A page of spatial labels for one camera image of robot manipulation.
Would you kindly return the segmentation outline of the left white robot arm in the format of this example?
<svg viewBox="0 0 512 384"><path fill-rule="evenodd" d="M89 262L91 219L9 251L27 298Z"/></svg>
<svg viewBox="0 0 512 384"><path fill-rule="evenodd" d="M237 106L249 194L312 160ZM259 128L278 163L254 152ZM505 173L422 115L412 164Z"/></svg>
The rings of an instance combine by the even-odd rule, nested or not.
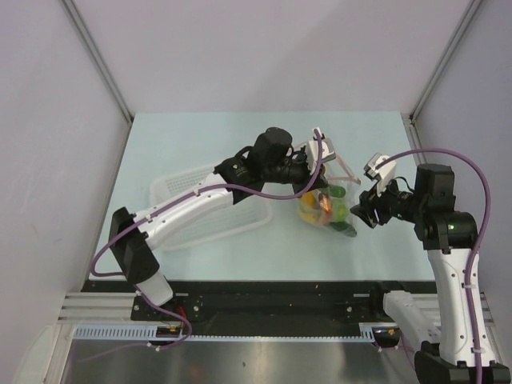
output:
<svg viewBox="0 0 512 384"><path fill-rule="evenodd" d="M263 191L268 183L292 186L292 199L327 186L322 168L336 156L332 142L319 128L298 149L292 141L286 130L270 127L186 192L134 214L125 207L113 213L107 247L157 318L171 318L177 309L174 292L154 256L171 235L246 198L270 198Z"/></svg>

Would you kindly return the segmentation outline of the clear zip top bag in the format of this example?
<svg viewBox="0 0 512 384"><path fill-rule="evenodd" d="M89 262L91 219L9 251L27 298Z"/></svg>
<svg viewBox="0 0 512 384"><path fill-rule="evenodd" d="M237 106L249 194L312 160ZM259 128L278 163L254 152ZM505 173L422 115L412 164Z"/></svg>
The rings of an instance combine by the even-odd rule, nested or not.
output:
<svg viewBox="0 0 512 384"><path fill-rule="evenodd" d="M355 203L355 193L361 180L336 153L329 139L323 140L322 148L328 151L328 155L322 156L319 175L326 182L326 187L311 190L301 196L297 214L311 226L356 238L358 232L350 208Z"/></svg>

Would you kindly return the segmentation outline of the dark green cucumber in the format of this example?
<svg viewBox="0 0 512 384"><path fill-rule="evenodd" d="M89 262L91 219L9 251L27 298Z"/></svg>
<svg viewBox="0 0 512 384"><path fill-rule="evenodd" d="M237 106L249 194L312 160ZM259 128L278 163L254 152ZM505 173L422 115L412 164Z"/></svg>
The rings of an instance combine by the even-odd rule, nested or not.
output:
<svg viewBox="0 0 512 384"><path fill-rule="evenodd" d="M348 222L331 222L329 228L348 238L355 238L358 235L356 228Z"/></svg>

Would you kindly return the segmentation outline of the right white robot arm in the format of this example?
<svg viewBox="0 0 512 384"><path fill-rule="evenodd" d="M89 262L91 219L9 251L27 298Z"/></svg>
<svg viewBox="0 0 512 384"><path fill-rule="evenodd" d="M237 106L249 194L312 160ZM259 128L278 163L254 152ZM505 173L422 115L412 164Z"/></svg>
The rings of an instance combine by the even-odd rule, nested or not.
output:
<svg viewBox="0 0 512 384"><path fill-rule="evenodd" d="M421 164L414 188L401 191L395 162L376 155L364 167L375 184L359 196L351 213L371 228L392 218L410 222L434 273L440 323L428 318L405 290L386 290L369 300L370 314L390 318L414 351L420 383L509 383L487 337L478 286L478 264L468 258L477 240L474 217L457 211L454 172L448 166Z"/></svg>

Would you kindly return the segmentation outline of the green lime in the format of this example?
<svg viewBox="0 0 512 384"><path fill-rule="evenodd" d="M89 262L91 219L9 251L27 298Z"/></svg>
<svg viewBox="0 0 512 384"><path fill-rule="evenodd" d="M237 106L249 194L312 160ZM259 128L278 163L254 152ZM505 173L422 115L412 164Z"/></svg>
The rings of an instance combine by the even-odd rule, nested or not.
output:
<svg viewBox="0 0 512 384"><path fill-rule="evenodd" d="M344 222L350 214L350 209L344 202L333 204L332 222Z"/></svg>

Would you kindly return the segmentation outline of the yellow green mango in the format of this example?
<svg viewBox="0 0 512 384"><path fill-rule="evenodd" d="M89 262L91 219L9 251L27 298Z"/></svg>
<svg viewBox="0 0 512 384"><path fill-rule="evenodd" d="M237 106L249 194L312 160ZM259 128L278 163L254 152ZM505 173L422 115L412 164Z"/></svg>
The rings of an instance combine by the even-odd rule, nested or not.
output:
<svg viewBox="0 0 512 384"><path fill-rule="evenodd" d="M315 192L311 191L298 200L298 214L300 218L311 224L321 225L323 211L318 204Z"/></svg>

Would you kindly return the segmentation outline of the papaya slice with red flesh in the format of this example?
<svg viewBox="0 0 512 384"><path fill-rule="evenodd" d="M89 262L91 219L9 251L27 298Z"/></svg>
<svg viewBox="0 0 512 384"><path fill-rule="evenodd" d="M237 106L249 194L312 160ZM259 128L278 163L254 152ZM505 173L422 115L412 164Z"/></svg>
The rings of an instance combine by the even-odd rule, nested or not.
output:
<svg viewBox="0 0 512 384"><path fill-rule="evenodd" d="M328 194L319 193L318 194L318 204L321 208L322 212L326 216L331 216L333 213L333 203L332 199Z"/></svg>

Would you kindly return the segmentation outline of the green chili pepper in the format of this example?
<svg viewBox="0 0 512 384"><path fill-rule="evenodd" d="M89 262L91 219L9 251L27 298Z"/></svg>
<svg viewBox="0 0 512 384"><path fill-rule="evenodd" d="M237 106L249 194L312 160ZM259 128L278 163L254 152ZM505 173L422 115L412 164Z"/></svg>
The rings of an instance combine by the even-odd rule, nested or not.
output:
<svg viewBox="0 0 512 384"><path fill-rule="evenodd" d="M346 189L343 186L329 185L327 193L332 198L344 198L346 196Z"/></svg>

